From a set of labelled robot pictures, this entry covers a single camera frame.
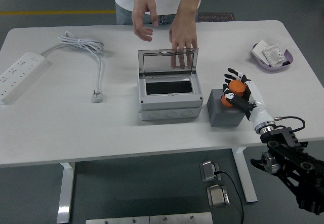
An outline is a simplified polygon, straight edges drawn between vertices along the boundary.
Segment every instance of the electrical junction box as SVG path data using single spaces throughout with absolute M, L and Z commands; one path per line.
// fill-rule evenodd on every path
M 198 48 L 138 51 L 141 120 L 195 118 L 203 105 Z

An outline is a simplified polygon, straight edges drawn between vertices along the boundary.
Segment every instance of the power outlet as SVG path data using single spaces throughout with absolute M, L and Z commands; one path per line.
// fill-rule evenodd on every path
M 25 53 L 0 76 L 0 104 L 8 104 L 47 64 L 44 56 Z

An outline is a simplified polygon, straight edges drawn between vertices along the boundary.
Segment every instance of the orange component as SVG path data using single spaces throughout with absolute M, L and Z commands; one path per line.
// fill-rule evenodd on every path
M 233 107 L 233 105 L 226 100 L 224 95 L 222 95 L 222 97 L 221 97 L 221 102 L 226 107 Z
M 231 92 L 238 96 L 243 96 L 245 91 L 245 85 L 241 81 L 237 80 L 231 81 L 228 88 Z
M 245 85 L 241 81 L 237 81 L 237 80 L 231 81 L 228 85 L 228 88 L 235 95 L 241 97 L 243 96 L 245 91 Z M 221 102 L 226 107 L 233 107 L 233 105 L 226 100 L 224 95 L 221 97 Z

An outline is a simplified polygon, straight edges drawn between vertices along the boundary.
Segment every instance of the black cable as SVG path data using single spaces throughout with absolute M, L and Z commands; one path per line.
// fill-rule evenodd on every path
M 300 117 L 296 117 L 296 116 L 286 116 L 286 117 L 282 117 L 282 119 L 298 119 L 299 121 L 302 122 L 303 126 L 300 127 L 300 128 L 294 129 L 294 130 L 292 131 L 293 133 L 295 133 L 295 132 L 297 132 L 297 131 L 300 131 L 300 130 L 302 130 L 302 129 L 305 128 L 305 121 L 304 121 L 302 118 L 300 118 Z
M 244 221 L 244 209 L 243 209 L 243 203 L 242 203 L 242 200 L 241 200 L 240 195 L 238 194 L 238 191 L 237 191 L 236 185 L 235 185 L 233 179 L 230 177 L 230 175 L 228 175 L 226 172 L 218 171 L 218 172 L 215 172 L 215 175 L 217 175 L 217 174 L 219 174 L 219 173 L 225 173 L 225 174 L 229 177 L 229 179 L 231 179 L 231 181 L 232 181 L 232 183 L 233 183 L 233 185 L 234 185 L 234 188 L 235 188 L 236 193 L 237 193 L 237 195 L 238 195 L 239 201 L 240 201 L 240 203 L 241 203 L 241 208 L 242 208 L 242 219 L 241 219 L 241 224 L 243 224 L 243 221 Z

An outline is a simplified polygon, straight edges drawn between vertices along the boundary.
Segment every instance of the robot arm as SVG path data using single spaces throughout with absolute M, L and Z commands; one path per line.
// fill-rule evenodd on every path
M 261 135 L 261 141 L 267 144 L 269 149 L 262 153 L 260 160 L 251 159 L 252 165 L 277 176 L 296 196 L 299 208 L 316 215 L 324 212 L 324 162 L 304 153 L 307 142 L 298 142 L 294 134 L 305 127 L 305 122 L 298 118 L 303 122 L 303 127 L 295 130 L 279 128 L 275 121 L 284 118 L 274 119 L 267 113 L 256 85 L 244 74 L 230 68 L 228 71 L 233 75 L 226 74 L 225 82 L 229 84 L 231 80 L 240 80 L 245 84 L 246 91 L 243 97 L 239 97 L 224 84 L 226 100 L 245 112 L 256 133 Z

